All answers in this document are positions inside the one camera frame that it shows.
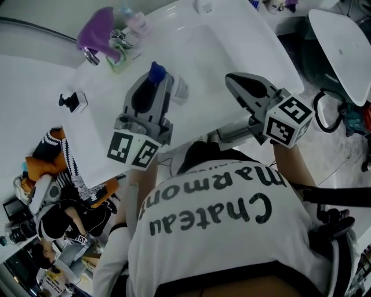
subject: small black object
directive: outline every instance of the small black object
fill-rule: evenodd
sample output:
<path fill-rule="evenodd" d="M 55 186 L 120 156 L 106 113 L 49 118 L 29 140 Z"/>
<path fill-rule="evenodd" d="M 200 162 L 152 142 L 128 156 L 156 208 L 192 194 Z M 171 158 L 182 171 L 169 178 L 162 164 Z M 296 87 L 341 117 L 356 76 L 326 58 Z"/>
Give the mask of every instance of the small black object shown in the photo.
<path fill-rule="evenodd" d="M 110 199 L 106 200 L 106 206 L 111 211 L 111 213 L 113 213 L 114 215 L 117 214 L 116 205 Z"/>
<path fill-rule="evenodd" d="M 3 247 L 7 244 L 5 236 L 0 236 L 0 244 Z"/>
<path fill-rule="evenodd" d="M 70 112 L 74 112 L 76 108 L 80 105 L 79 99 L 77 98 L 77 94 L 73 93 L 71 97 L 67 99 L 63 98 L 63 94 L 59 97 L 59 106 L 66 106 L 70 109 Z"/>
<path fill-rule="evenodd" d="M 362 163 L 362 167 L 361 167 L 362 172 L 367 172 L 369 170 L 369 163 L 370 163 L 369 161 L 365 161 Z"/>
<path fill-rule="evenodd" d="M 13 197 L 9 201 L 5 202 L 3 207 L 10 222 L 21 223 L 32 218 L 32 214 L 29 212 L 27 206 L 17 197 Z"/>
<path fill-rule="evenodd" d="M 56 274 L 60 273 L 60 270 L 59 270 L 56 266 L 52 266 L 52 267 L 50 268 L 50 271 L 51 271 L 52 273 L 56 273 Z"/>

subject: white countertop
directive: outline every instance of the white countertop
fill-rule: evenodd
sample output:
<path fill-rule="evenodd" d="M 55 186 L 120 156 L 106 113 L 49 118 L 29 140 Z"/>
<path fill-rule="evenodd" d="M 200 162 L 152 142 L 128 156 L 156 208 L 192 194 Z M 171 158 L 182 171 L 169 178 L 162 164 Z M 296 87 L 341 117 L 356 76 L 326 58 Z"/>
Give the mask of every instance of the white countertop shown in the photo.
<path fill-rule="evenodd" d="M 227 73 L 249 72 L 266 77 L 277 88 L 294 93 L 304 90 L 283 46 L 250 3 L 236 0 L 230 5 L 215 0 L 214 11 L 204 17 L 191 4 L 191 0 L 181 0 L 148 15 L 152 34 L 131 52 L 132 57 L 141 55 L 119 75 L 113 74 L 105 57 L 98 54 L 98 66 L 84 62 L 65 84 L 65 97 L 81 91 L 89 104 L 76 114 L 61 108 L 67 140 L 88 187 L 128 170 L 106 155 L 126 92 L 152 61 L 165 66 L 170 74 L 180 74 L 190 87 L 184 106 L 170 103 L 166 118 L 174 130 L 165 150 L 247 115 L 225 86 Z"/>

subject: black and white patterned fabric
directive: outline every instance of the black and white patterned fabric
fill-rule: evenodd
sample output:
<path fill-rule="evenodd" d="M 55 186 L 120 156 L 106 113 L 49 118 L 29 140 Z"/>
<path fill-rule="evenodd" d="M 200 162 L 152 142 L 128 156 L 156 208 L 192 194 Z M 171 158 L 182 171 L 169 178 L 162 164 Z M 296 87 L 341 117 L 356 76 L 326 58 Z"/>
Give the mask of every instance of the black and white patterned fabric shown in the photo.
<path fill-rule="evenodd" d="M 45 136 L 41 139 L 39 145 L 36 147 L 32 156 L 36 159 L 43 160 L 46 162 L 53 162 L 53 160 L 60 153 L 59 139 L 54 138 L 50 133 L 59 131 L 61 127 L 55 127 L 50 129 Z"/>
<path fill-rule="evenodd" d="M 60 129 L 61 127 L 57 127 L 49 130 L 40 141 L 32 156 L 39 160 L 53 162 L 58 154 L 63 151 L 63 156 L 66 160 L 68 169 L 58 174 L 56 180 L 58 186 L 63 189 L 73 184 L 79 192 L 80 199 L 86 201 L 89 205 L 93 205 L 107 194 L 106 186 L 105 184 L 99 184 L 91 189 L 86 187 L 82 177 L 80 176 L 79 169 L 76 165 L 67 139 L 59 140 L 50 134 L 51 132 L 59 131 Z"/>

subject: purple cloth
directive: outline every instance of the purple cloth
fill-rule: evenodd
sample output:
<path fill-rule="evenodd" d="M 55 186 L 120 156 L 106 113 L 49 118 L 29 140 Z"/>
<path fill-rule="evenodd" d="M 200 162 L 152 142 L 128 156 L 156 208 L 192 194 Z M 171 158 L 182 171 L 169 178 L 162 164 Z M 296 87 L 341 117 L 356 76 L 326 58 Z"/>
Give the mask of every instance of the purple cloth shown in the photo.
<path fill-rule="evenodd" d="M 286 0 L 286 8 L 295 13 L 299 0 Z"/>
<path fill-rule="evenodd" d="M 95 55 L 97 52 L 111 57 L 116 63 L 120 52 L 110 47 L 109 40 L 114 28 L 114 8 L 104 7 L 95 12 L 77 37 L 77 48 L 88 48 Z"/>
<path fill-rule="evenodd" d="M 286 6 L 288 5 L 297 5 L 299 0 L 286 0 Z"/>

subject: black cable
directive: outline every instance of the black cable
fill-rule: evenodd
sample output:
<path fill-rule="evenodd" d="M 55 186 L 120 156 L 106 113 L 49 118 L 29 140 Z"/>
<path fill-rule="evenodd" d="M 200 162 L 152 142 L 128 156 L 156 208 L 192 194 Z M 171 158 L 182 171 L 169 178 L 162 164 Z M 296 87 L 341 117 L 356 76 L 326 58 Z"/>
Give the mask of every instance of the black cable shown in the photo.
<path fill-rule="evenodd" d="M 168 165 L 165 165 L 165 164 L 163 164 L 163 163 L 166 162 L 167 160 L 172 160 L 172 159 L 173 159 L 173 158 L 167 158 L 167 159 L 165 159 L 165 160 L 162 160 L 162 161 L 158 162 L 157 164 L 158 164 L 158 165 L 168 166 Z"/>
<path fill-rule="evenodd" d="M 321 98 L 323 98 L 326 94 L 324 93 L 324 90 L 320 91 L 316 97 L 313 100 L 313 109 L 315 111 L 315 119 L 317 120 L 317 124 L 320 127 L 320 129 L 326 133 L 333 133 L 336 131 L 336 129 L 340 126 L 341 121 L 343 120 L 344 116 L 342 114 L 339 114 L 338 118 L 336 119 L 335 123 L 330 126 L 330 127 L 325 127 L 322 125 L 321 120 L 319 119 L 319 114 L 318 114 L 318 102 Z M 341 96 L 343 104 L 341 105 L 340 108 L 342 108 L 345 105 L 345 98 Z"/>
<path fill-rule="evenodd" d="M 366 4 L 362 4 L 360 3 L 360 0 L 357 1 L 358 2 L 358 8 L 359 10 L 365 15 L 365 16 L 368 16 L 370 17 L 371 16 L 371 6 L 367 6 Z"/>
<path fill-rule="evenodd" d="M 327 181 L 332 175 L 334 175 L 347 161 L 349 161 L 350 160 L 350 158 L 358 151 L 358 149 L 359 149 L 359 147 L 357 147 L 357 149 L 343 162 L 343 163 L 341 163 L 340 164 L 340 166 L 333 172 L 333 173 L 331 173 L 327 178 L 325 178 L 323 181 L 321 181 L 318 185 L 317 185 L 317 187 L 319 187 L 322 183 L 324 183 L 325 181 Z M 363 156 L 363 152 L 362 152 L 362 154 L 359 156 L 359 158 L 357 159 L 357 161 L 355 161 L 354 163 L 356 164 L 358 161 L 359 161 L 359 159 L 361 159 L 361 157 Z"/>
<path fill-rule="evenodd" d="M 167 160 L 171 160 L 171 161 L 170 161 L 170 164 L 169 164 L 169 165 L 167 165 L 167 164 L 163 164 L 163 163 L 166 162 Z M 172 178 L 174 177 L 174 176 L 173 176 L 173 172 L 172 172 L 173 160 L 174 160 L 174 158 L 167 158 L 167 159 L 165 159 L 165 160 L 163 160 L 163 161 L 157 163 L 158 165 L 162 165 L 162 166 L 169 167 L 170 176 L 171 176 Z"/>

